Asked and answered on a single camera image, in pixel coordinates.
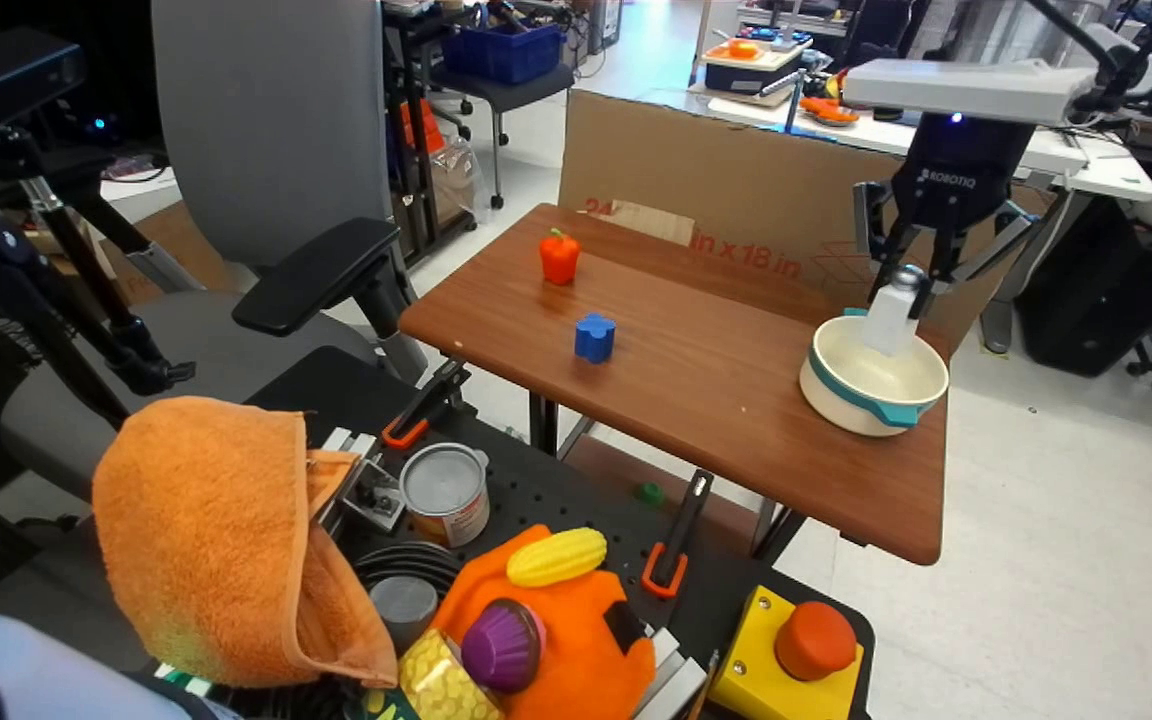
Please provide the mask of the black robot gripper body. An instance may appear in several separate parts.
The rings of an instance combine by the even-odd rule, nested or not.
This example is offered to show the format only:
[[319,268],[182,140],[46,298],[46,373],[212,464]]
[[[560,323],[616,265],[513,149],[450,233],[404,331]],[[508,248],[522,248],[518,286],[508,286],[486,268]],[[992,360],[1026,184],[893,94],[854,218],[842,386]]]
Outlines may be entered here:
[[922,112],[893,176],[894,202],[919,226],[967,233],[1006,194],[1031,124]]

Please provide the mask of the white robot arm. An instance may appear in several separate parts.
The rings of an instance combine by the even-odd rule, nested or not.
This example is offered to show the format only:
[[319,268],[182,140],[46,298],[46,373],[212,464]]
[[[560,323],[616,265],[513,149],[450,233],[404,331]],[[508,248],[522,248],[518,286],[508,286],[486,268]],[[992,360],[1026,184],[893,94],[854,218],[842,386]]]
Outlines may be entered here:
[[900,169],[853,186],[854,241],[870,260],[868,306],[922,319],[948,286],[1003,260],[1036,226],[1012,200],[1031,134],[1152,91],[1152,26],[1129,38],[1076,23],[1051,0],[1026,3],[1093,63],[868,61],[842,77],[848,103],[915,112]]

